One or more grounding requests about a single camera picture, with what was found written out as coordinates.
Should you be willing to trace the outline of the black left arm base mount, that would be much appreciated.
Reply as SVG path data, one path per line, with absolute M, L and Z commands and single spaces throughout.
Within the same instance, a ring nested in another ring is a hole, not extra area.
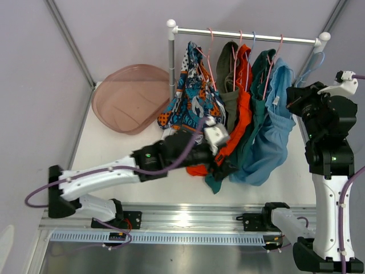
M 123 211 L 122 213 L 117 213 L 113 220 L 107 221 L 106 223 L 116 228 L 132 230 L 140 229 L 141 221 L 141 211 Z

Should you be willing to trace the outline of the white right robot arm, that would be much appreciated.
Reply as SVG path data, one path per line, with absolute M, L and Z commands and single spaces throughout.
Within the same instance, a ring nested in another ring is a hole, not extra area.
M 312 273 L 363 273 L 350 235 L 351 186 L 359 177 L 347 141 L 356 123 L 357 105 L 339 86 L 316 82 L 289 87 L 287 109 L 300 117 L 308 140 L 305 156 L 316 197 L 316 229 L 310 231 L 287 205 L 275 205 L 261 215 L 266 230 L 276 227 L 292 245 L 295 265 Z

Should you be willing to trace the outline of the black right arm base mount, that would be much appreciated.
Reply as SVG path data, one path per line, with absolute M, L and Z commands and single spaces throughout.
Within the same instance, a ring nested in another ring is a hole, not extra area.
M 270 225 L 269 217 L 264 213 L 243 213 L 236 217 L 243 224 L 246 232 L 271 232 L 275 228 Z

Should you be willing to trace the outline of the dark teal shorts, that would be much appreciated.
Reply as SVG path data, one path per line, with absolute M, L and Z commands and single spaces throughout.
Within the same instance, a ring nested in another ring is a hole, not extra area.
M 238 147 L 234 150 L 233 155 L 230 157 L 230 159 L 233 160 L 233 164 L 237 166 L 238 171 L 243 162 L 246 160 L 248 156 L 248 150 L 253 144 L 253 140 L 258 134 L 258 130 L 261 128 L 261 126 L 263 126 L 263 122 L 265 120 L 266 111 L 264 108 L 266 100 L 262 100 L 262 95 L 270 67 L 267 58 L 269 57 L 271 59 L 275 52 L 275 49 L 264 50 L 259 54 L 257 59 L 254 61 L 254 64 L 250 64 L 253 77 L 248 92 L 250 94 L 252 121 L 248 125 L 248 129 L 244 133 L 244 136 L 241 138 Z M 213 172 L 205 177 L 205 182 L 209 185 L 214 194 L 220 191 L 222 180 L 216 182 L 213 178 Z

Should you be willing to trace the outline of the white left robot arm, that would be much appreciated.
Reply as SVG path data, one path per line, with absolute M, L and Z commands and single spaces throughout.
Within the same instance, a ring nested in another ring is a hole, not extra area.
M 227 144 L 223 138 L 211 142 L 205 137 L 201 144 L 195 145 L 192 135 L 182 131 L 88 170 L 70 171 L 52 166 L 48 169 L 48 216 L 61 219 L 80 212 L 118 228 L 124 221 L 121 202 L 94 197 L 92 192 L 165 178 L 171 170 L 199 165 L 209 170 L 214 180 L 223 179 L 237 170 L 230 160 L 219 155 Z

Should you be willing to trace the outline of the light blue shorts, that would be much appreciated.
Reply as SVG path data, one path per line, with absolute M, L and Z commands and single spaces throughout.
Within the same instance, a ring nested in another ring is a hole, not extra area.
M 289 134 L 295 126 L 293 116 L 286 108 L 286 89 L 291 86 L 291 72 L 289 65 L 278 58 L 269 76 L 263 126 L 239 171 L 229 176 L 231 182 L 260 186 L 287 159 Z

